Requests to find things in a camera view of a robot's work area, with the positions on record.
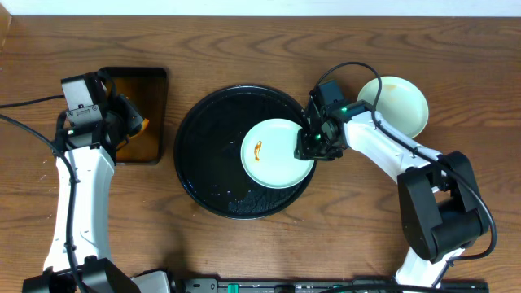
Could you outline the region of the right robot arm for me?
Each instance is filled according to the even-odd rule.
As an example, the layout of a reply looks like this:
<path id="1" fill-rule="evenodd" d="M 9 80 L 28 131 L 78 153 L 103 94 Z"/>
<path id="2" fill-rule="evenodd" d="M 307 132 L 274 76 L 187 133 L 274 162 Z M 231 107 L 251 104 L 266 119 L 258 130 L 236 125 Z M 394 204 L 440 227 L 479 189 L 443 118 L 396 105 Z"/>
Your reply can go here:
<path id="1" fill-rule="evenodd" d="M 299 160 L 331 161 L 344 150 L 362 153 L 398 187 L 401 224 L 409 250 L 396 272 L 400 285 L 439 289 L 464 250 L 494 232 L 468 158 L 443 155 L 407 137 L 365 101 L 350 103 L 335 81 L 316 85 L 297 136 Z"/>

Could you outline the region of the light blue plate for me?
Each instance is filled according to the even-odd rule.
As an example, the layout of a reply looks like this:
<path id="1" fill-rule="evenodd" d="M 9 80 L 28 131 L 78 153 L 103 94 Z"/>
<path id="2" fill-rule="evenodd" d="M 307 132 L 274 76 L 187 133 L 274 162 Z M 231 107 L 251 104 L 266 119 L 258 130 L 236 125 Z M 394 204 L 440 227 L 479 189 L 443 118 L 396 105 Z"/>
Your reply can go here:
<path id="1" fill-rule="evenodd" d="M 314 166 L 313 160 L 295 157 L 301 129 L 296 122 L 280 118 L 253 126 L 244 137 L 239 152 L 246 174 L 254 182 L 272 189 L 301 183 Z"/>
<path id="2" fill-rule="evenodd" d="M 381 82 L 376 106 L 381 120 L 408 138 L 415 138 L 428 122 L 429 107 L 424 94 L 416 85 L 400 77 L 381 77 Z"/>

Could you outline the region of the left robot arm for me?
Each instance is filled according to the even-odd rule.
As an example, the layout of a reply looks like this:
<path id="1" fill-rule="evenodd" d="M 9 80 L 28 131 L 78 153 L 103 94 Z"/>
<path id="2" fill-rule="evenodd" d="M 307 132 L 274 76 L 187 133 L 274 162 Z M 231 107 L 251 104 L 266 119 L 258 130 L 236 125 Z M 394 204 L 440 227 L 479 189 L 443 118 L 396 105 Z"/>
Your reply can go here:
<path id="1" fill-rule="evenodd" d="M 53 141 L 59 174 L 54 237 L 42 274 L 24 280 L 24 292 L 171 290 L 161 269 L 125 275 L 113 263 L 108 240 L 116 153 L 148 125 L 117 86 L 165 76 L 162 68 L 105 67 L 61 81 L 68 108 L 59 114 Z"/>

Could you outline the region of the orange green scrub sponge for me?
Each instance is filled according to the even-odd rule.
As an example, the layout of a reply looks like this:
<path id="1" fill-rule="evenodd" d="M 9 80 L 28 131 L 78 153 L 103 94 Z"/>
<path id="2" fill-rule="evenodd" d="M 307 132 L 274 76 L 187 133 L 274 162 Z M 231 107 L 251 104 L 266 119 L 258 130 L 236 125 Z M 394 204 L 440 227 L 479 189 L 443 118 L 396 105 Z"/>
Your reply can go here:
<path id="1" fill-rule="evenodd" d="M 133 127 L 130 130 L 130 132 L 128 134 L 128 138 L 133 139 L 133 138 L 139 137 L 146 130 L 148 124 L 149 124 L 149 120 L 144 119 L 139 125 L 136 125 L 135 127 Z"/>

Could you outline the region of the light blue plate top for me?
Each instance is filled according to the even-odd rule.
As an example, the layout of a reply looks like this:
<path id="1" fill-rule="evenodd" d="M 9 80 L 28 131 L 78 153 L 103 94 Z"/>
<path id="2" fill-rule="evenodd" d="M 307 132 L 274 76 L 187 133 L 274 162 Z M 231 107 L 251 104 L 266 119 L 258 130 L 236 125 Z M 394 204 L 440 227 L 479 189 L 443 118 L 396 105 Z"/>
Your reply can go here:
<path id="1" fill-rule="evenodd" d="M 381 120 L 408 138 L 415 138 L 428 122 L 429 107 L 424 94 L 416 85 L 400 77 L 381 77 L 381 82 L 376 106 Z"/>

